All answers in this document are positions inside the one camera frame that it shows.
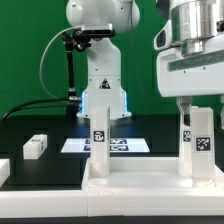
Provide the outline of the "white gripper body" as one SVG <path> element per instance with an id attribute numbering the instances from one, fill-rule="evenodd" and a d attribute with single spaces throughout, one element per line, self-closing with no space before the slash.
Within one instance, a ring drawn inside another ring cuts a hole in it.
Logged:
<path id="1" fill-rule="evenodd" d="M 180 48 L 163 51 L 156 68 L 163 97 L 224 95 L 224 41 L 207 41 L 203 54 L 189 58 Z"/>

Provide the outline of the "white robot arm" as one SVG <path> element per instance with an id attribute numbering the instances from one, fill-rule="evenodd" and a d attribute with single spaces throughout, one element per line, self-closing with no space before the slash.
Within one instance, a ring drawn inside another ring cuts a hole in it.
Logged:
<path id="1" fill-rule="evenodd" d="M 185 125 L 194 96 L 219 95 L 224 123 L 224 0 L 156 0 L 156 7 L 167 19 L 154 38 L 160 94 L 177 99 Z M 110 38 L 138 25 L 135 0 L 69 0 L 66 17 L 74 29 L 72 48 L 87 53 L 88 85 L 79 115 L 106 106 L 112 120 L 129 117 L 121 53 Z"/>

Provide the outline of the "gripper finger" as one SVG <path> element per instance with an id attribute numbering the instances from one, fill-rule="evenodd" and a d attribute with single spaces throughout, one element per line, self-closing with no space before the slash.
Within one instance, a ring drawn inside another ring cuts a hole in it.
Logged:
<path id="1" fill-rule="evenodd" d="M 220 97 L 220 101 L 222 105 L 221 112 L 220 112 L 220 128 L 224 130 L 224 95 Z"/>
<path id="2" fill-rule="evenodd" d="M 186 126 L 190 125 L 191 103 L 192 98 L 189 96 L 178 97 L 176 99 L 176 104 L 180 112 L 181 122 Z"/>

